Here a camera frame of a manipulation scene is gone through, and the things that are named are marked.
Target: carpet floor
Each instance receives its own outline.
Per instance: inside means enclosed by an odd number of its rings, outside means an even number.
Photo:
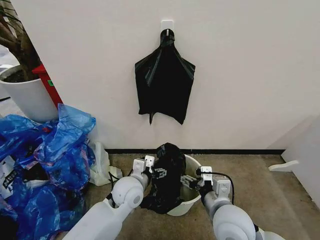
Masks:
[[[143,154],[110,154],[112,166],[127,175],[135,158]],[[320,212],[293,173],[270,172],[268,167],[283,163],[279,155],[191,155],[203,166],[228,174],[235,189],[234,203],[253,222],[286,240],[320,239]],[[110,184],[90,184],[86,203],[90,208],[110,192]],[[179,217],[160,215],[137,208],[124,221],[117,240],[215,240],[212,223],[201,201]]]

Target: white plastic bag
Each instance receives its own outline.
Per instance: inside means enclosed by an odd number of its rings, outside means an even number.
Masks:
[[[121,169],[110,166],[109,155],[101,142],[96,142],[94,146],[95,163],[90,167],[90,183],[96,186],[102,186],[111,183],[109,172],[117,177],[122,178]]]

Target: potted plant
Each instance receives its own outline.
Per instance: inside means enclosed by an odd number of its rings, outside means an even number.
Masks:
[[[41,79],[32,73],[40,58],[9,0],[0,0],[0,45],[20,63],[0,73],[0,85],[31,120],[41,123],[57,118],[57,108]]]

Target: white sticker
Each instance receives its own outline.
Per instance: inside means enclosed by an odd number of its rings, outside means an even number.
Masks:
[[[10,197],[13,192],[12,183],[17,176],[14,170],[15,161],[11,156],[6,156],[0,162],[0,194],[4,199]]]

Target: white bucket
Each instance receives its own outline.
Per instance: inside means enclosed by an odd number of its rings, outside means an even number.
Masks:
[[[185,155],[185,164],[185,174],[191,177],[196,177],[196,170],[201,166],[200,163],[193,157]],[[201,198],[200,194],[196,190],[189,189],[184,185],[181,187],[181,197],[187,201],[183,201],[179,206],[169,211],[167,213],[168,215],[177,217],[186,214],[193,204]]]

